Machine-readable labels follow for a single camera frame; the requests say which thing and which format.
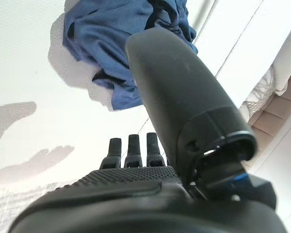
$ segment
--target textured grip surface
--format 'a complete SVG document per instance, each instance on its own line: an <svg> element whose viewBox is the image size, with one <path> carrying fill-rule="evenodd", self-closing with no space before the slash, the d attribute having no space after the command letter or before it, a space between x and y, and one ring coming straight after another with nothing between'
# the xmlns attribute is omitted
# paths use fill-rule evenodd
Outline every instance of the textured grip surface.
<svg viewBox="0 0 291 233"><path fill-rule="evenodd" d="M92 171L72 186L109 185L133 181L161 180L164 183L177 182L180 179L172 166L128 167Z"/></svg>

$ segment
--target black device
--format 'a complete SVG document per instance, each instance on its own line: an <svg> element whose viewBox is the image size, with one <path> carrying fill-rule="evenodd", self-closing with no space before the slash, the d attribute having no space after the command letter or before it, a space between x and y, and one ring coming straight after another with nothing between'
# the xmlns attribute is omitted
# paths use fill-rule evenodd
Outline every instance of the black device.
<svg viewBox="0 0 291 233"><path fill-rule="evenodd" d="M147 135L110 140L100 169L47 193L11 225L10 233L284 233L272 184L241 165L256 140L198 57L176 35L149 29L129 38L129 67L166 152Z"/></svg>

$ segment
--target white wall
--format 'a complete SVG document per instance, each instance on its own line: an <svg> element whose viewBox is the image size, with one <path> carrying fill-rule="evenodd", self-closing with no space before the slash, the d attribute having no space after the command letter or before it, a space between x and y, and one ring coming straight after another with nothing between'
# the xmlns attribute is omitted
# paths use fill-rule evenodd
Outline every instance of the white wall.
<svg viewBox="0 0 291 233"><path fill-rule="evenodd" d="M291 233L291 116L249 172L273 183L277 213Z"/></svg>

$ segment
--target screw hole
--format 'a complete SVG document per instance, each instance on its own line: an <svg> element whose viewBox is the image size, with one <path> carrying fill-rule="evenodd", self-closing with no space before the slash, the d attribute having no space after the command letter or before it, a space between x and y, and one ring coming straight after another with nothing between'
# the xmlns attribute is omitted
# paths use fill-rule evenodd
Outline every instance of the screw hole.
<svg viewBox="0 0 291 233"><path fill-rule="evenodd" d="M188 144L186 144L185 149L190 153L195 153L199 151L199 145L196 141L191 141Z"/></svg>

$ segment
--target blue fabric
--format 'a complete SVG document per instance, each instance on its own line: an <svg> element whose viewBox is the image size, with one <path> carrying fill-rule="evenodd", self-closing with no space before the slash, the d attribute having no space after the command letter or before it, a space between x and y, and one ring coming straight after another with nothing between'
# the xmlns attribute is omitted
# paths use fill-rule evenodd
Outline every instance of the blue fabric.
<svg viewBox="0 0 291 233"><path fill-rule="evenodd" d="M196 32L189 26L186 0L81 0L65 15L63 45L78 61L99 64L93 81L114 89L114 110L142 104L129 71L125 42L129 36L163 27L187 43Z"/></svg>

